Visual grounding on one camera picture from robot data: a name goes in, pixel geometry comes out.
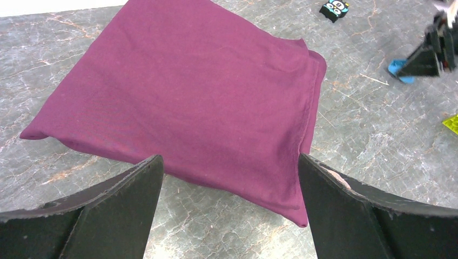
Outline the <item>blue plastic block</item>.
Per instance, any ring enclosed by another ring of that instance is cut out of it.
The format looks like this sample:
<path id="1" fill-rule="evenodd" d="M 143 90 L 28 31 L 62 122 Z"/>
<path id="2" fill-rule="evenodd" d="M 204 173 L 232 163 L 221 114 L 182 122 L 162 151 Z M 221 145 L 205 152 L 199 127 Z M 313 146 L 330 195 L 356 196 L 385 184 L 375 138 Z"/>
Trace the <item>blue plastic block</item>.
<path id="1" fill-rule="evenodd" d="M 397 73 L 401 70 L 404 64 L 407 62 L 406 59 L 393 59 L 391 63 L 388 65 L 388 72 L 391 76 L 395 79 L 398 79 L 404 84 L 413 84 L 415 82 L 414 77 L 397 77 Z"/>

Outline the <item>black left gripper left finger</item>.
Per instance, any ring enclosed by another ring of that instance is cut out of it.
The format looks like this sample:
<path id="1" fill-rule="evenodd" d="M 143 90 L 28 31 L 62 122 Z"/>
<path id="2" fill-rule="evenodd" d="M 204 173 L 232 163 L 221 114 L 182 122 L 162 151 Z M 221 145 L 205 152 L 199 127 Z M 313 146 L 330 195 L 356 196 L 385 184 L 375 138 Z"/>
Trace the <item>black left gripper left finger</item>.
<path id="1" fill-rule="evenodd" d="M 163 176 L 155 155 L 78 193 L 1 213 L 1 258 L 142 258 Z"/>

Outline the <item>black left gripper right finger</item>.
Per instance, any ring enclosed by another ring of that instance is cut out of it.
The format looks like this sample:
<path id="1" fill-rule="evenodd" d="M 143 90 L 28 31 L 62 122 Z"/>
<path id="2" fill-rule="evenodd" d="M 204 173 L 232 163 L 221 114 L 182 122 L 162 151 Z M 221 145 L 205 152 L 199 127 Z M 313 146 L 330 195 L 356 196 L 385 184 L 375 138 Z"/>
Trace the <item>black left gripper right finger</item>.
<path id="1" fill-rule="evenodd" d="M 406 199 L 302 154 L 298 174 L 318 258 L 457 258 L 457 210 Z"/>

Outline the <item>maroon cloth wrap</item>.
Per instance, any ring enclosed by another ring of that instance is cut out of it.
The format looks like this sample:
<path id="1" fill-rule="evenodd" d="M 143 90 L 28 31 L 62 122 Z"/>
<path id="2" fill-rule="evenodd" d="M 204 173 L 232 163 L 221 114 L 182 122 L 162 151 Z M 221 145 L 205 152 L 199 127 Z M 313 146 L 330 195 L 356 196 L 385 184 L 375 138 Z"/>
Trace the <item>maroon cloth wrap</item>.
<path id="1" fill-rule="evenodd" d="M 311 148 L 326 62 L 211 1 L 128 1 L 20 137 L 226 190 L 308 224 L 298 158 Z"/>

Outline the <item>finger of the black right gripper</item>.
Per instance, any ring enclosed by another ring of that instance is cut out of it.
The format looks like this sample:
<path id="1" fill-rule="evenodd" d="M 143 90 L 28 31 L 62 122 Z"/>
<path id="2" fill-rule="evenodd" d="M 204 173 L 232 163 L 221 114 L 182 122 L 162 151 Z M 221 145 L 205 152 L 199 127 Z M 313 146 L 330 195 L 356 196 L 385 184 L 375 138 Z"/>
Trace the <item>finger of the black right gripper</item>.
<path id="1" fill-rule="evenodd" d="M 430 25 L 425 38 L 395 73 L 396 77 L 438 77 L 438 54 L 441 52 L 439 25 Z"/>
<path id="2" fill-rule="evenodd" d="M 450 27 L 448 18 L 442 15 L 442 70 L 454 71 L 457 68 L 457 25 Z"/>

